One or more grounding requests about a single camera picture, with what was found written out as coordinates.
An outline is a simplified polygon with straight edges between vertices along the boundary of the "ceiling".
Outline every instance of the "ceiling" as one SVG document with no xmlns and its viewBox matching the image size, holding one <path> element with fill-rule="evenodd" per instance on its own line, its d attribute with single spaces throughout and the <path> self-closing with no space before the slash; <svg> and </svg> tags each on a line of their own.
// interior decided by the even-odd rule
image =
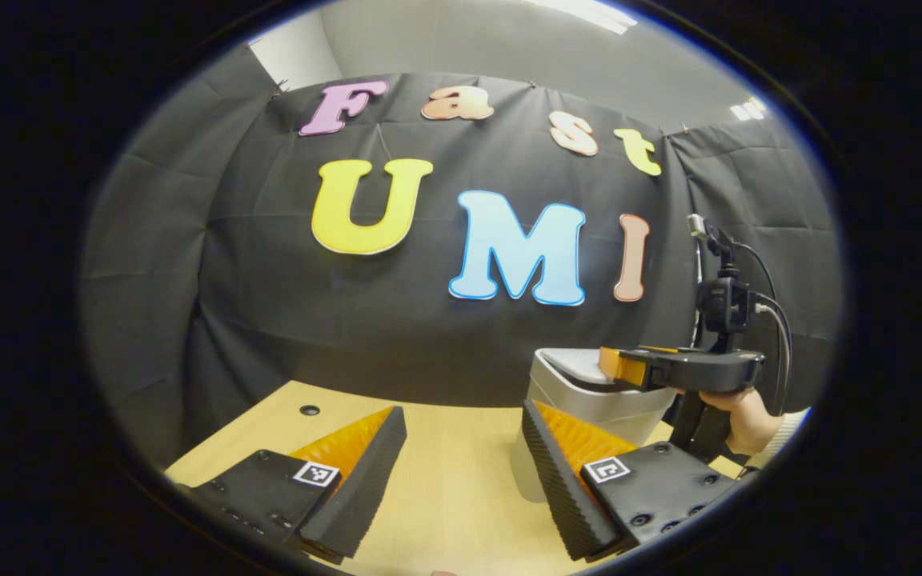
<svg viewBox="0 0 922 576">
<path fill-rule="evenodd" d="M 341 0 L 319 11 L 343 77 L 450 72 L 535 81 L 673 131 L 738 121 L 754 92 L 634 16 L 623 35 L 523 0 Z"/>
</svg>

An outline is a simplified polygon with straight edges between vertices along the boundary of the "black fabric backdrop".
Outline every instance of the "black fabric backdrop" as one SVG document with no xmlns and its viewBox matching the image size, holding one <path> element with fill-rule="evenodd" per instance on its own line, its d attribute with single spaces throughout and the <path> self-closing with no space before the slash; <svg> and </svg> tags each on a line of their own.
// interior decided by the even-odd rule
<svg viewBox="0 0 922 576">
<path fill-rule="evenodd" d="M 804 153 L 771 122 L 736 122 L 663 136 L 570 94 L 512 80 L 388 74 L 336 134 L 299 136 L 323 85 L 272 98 L 252 54 L 235 50 L 172 95 L 117 161 L 95 205 L 81 270 L 88 353 L 107 400 L 144 453 L 174 462 L 289 379 L 356 394 L 461 406 L 516 406 L 538 347 L 687 346 L 699 211 L 764 255 L 792 320 L 796 357 L 786 410 L 809 405 L 829 364 L 841 307 L 833 222 Z M 490 94 L 480 121 L 421 117 L 429 92 L 475 85 Z M 547 115 L 595 129 L 600 152 L 557 146 Z M 636 128 L 663 173 L 628 161 L 615 128 Z M 409 234 L 391 250 L 337 254 L 311 234 L 319 167 L 362 159 L 351 217 L 377 222 L 391 159 L 433 164 Z M 582 306 L 504 293 L 462 300 L 458 276 L 465 190 L 504 194 L 526 230 L 560 202 L 586 214 L 579 232 Z M 644 298 L 618 302 L 618 216 L 650 222 Z M 757 286 L 760 270 L 742 267 Z M 704 258 L 705 274 L 715 272 Z M 499 284 L 496 267 L 491 278 Z M 746 347 L 776 357 L 766 318 Z M 760 387 L 771 404 L 773 370 Z"/>
</svg>

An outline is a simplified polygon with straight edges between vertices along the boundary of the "table surface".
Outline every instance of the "table surface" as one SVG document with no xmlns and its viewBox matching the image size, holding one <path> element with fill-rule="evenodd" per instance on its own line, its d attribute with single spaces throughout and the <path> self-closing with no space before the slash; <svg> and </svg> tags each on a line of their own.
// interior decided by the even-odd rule
<svg viewBox="0 0 922 576">
<path fill-rule="evenodd" d="M 306 404 L 318 406 L 319 414 L 301 413 Z M 510 454 L 520 408 L 393 402 L 289 382 L 184 454 L 166 475 L 198 486 L 256 450 L 288 454 L 394 405 L 403 408 L 407 440 L 372 527 L 340 570 L 362 576 L 428 576 L 435 570 L 552 576 L 587 568 L 585 561 L 567 557 L 547 504 L 519 494 Z M 661 422 L 647 444 L 667 440 L 670 433 Z M 725 458 L 711 467 L 731 477 L 740 471 Z"/>
</svg>

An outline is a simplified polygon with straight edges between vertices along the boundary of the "blue letter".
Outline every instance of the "blue letter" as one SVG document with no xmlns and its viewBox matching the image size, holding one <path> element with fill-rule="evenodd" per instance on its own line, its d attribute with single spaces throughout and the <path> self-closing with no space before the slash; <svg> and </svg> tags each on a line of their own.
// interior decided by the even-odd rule
<svg viewBox="0 0 922 576">
<path fill-rule="evenodd" d="M 451 294 L 477 300 L 496 296 L 497 283 L 490 280 L 493 254 L 512 298 L 522 296 L 542 262 L 539 284 L 531 289 L 537 302 L 560 306 L 584 302 L 586 293 L 579 286 L 579 228 L 586 222 L 582 210 L 550 204 L 526 236 L 501 194 L 469 190 L 458 196 L 458 204 L 468 211 L 468 238 L 461 276 L 451 280 Z"/>
</svg>

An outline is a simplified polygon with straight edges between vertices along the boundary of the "human hand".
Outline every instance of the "human hand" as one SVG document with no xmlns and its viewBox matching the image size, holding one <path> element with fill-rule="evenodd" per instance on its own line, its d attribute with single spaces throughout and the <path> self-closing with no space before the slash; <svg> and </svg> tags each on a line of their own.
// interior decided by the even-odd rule
<svg viewBox="0 0 922 576">
<path fill-rule="evenodd" d="M 678 390 L 678 394 L 684 394 L 684 390 Z M 731 415 L 732 433 L 725 442 L 736 454 L 752 456 L 764 451 L 784 421 L 784 416 L 768 414 L 764 399 L 754 387 L 727 394 L 700 391 L 700 400 Z"/>
</svg>

